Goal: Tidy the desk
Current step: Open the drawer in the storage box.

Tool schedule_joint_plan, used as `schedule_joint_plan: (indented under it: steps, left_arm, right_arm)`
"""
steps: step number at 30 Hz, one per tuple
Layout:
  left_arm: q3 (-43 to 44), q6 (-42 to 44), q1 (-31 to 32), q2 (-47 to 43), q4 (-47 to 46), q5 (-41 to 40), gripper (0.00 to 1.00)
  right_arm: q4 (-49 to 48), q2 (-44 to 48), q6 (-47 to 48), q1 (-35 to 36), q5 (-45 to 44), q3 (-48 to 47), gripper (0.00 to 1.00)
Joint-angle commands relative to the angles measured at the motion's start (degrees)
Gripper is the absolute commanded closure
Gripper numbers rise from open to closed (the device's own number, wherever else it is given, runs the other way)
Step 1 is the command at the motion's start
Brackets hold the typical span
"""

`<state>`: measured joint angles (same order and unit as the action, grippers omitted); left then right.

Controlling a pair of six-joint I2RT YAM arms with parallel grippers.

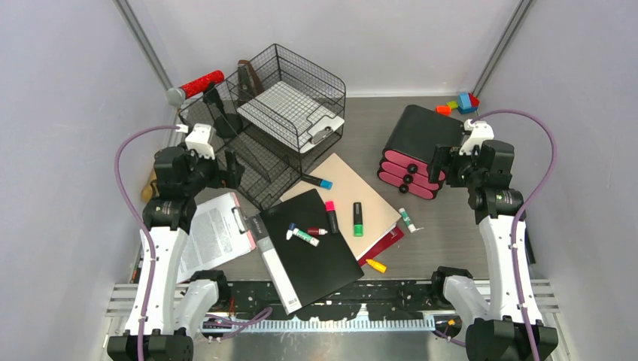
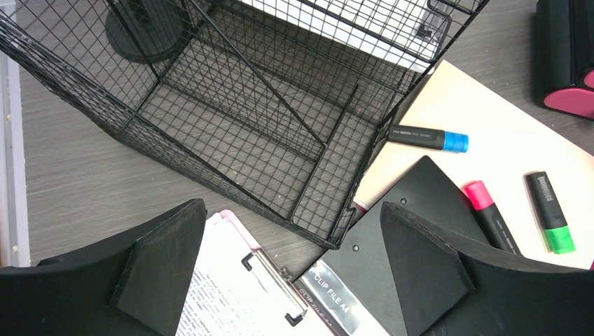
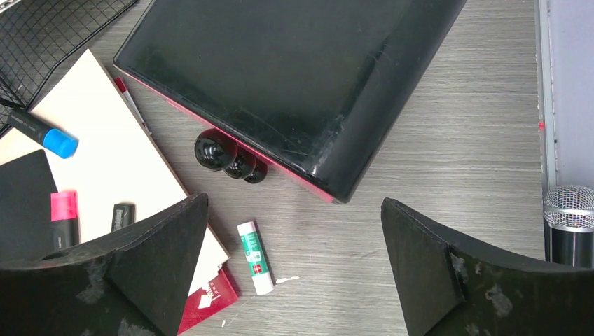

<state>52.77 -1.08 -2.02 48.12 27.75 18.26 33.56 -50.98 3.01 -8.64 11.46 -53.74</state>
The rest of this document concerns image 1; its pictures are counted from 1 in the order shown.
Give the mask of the green cap highlighter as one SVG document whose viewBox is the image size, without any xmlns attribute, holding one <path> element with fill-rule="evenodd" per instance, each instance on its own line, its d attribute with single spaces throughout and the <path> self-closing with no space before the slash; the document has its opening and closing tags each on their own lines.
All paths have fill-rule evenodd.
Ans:
<svg viewBox="0 0 638 361">
<path fill-rule="evenodd" d="M 363 207 L 361 202 L 353 203 L 353 230 L 355 237 L 363 236 Z"/>
</svg>

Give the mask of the blue cap highlighter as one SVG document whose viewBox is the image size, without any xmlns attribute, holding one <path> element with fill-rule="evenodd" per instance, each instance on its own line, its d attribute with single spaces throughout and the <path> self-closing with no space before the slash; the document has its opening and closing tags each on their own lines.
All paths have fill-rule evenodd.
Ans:
<svg viewBox="0 0 638 361">
<path fill-rule="evenodd" d="M 323 178 L 311 176 L 309 174 L 302 174 L 300 178 L 301 178 L 302 181 L 304 181 L 304 182 L 306 182 L 308 184 L 311 184 L 311 185 L 314 185 L 314 186 L 317 186 L 317 187 L 320 187 L 320 188 L 323 188 L 323 189 L 326 189 L 326 190 L 331 190 L 332 186 L 333 186 L 332 182 L 330 182 L 328 180 L 325 180 Z"/>
</svg>

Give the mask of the pink drawer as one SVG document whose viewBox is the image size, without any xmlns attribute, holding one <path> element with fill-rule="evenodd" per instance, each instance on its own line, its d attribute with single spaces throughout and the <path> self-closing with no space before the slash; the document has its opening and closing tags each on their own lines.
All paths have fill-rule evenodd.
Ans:
<svg viewBox="0 0 638 361">
<path fill-rule="evenodd" d="M 436 184 L 431 183 L 428 176 L 420 173 L 419 168 L 415 164 L 400 165 L 389 160 L 383 160 L 380 163 L 378 176 L 384 176 L 384 181 L 388 179 L 397 187 L 402 184 L 408 186 L 417 185 L 429 190 L 439 190 L 442 187 L 444 180 L 444 174 L 441 174 L 440 179 Z"/>
</svg>

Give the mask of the pink cap highlighter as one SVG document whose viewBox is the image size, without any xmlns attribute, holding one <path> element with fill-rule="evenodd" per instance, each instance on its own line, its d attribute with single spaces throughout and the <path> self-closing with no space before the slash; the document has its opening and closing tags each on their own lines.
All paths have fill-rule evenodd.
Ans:
<svg viewBox="0 0 638 361">
<path fill-rule="evenodd" d="M 337 215 L 336 215 L 336 207 L 334 205 L 334 202 L 333 201 L 325 202 L 325 208 L 326 208 L 326 213 L 327 213 L 327 219 L 328 219 L 328 223 L 329 223 L 330 232 L 333 233 L 333 234 L 340 233 L 339 225 L 338 225 L 338 218 L 337 218 Z"/>
</svg>

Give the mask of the red ink bottle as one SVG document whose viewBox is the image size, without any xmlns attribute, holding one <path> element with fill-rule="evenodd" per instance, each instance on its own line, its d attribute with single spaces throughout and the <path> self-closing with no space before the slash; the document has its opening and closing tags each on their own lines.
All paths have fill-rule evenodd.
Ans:
<svg viewBox="0 0 638 361">
<path fill-rule="evenodd" d="M 327 235 L 329 232 L 326 229 L 318 228 L 318 227 L 308 227 L 307 233 L 311 236 L 322 236 Z"/>
</svg>

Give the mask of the yellow marker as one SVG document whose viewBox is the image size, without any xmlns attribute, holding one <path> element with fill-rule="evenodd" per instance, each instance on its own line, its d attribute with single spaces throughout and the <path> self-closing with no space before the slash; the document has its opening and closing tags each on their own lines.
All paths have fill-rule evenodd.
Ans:
<svg viewBox="0 0 638 361">
<path fill-rule="evenodd" d="M 367 259 L 366 264 L 375 269 L 377 272 L 384 274 L 387 271 L 387 266 L 381 262 L 378 262 L 374 259 Z"/>
</svg>

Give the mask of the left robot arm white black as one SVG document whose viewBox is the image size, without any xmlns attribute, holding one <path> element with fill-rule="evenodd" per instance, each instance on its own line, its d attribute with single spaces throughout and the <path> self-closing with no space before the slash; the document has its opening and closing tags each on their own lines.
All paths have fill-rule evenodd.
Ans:
<svg viewBox="0 0 638 361">
<path fill-rule="evenodd" d="M 235 188 L 245 171 L 235 153 L 225 166 L 185 146 L 167 147 L 154 156 L 155 196 L 138 215 L 144 246 L 138 293 L 122 335 L 108 339 L 112 360 L 192 360 L 194 335 L 208 309 L 224 310 L 231 292 L 219 284 L 222 272 L 197 272 L 187 294 L 175 304 L 181 255 L 196 212 L 195 197 L 207 187 Z"/>
</svg>

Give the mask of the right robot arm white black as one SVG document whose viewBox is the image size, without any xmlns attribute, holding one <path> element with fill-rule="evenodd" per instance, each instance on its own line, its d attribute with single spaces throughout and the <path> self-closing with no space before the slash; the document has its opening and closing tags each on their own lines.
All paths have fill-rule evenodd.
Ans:
<svg viewBox="0 0 638 361">
<path fill-rule="evenodd" d="M 558 346 L 533 294 L 525 244 L 524 197 L 510 187 L 514 147 L 487 140 L 469 150 L 436 146 L 428 175 L 468 190 L 468 204 L 488 256 L 490 296 L 485 298 L 465 269 L 439 267 L 430 301 L 454 307 L 466 327 L 470 360 L 546 360 Z"/>
</svg>

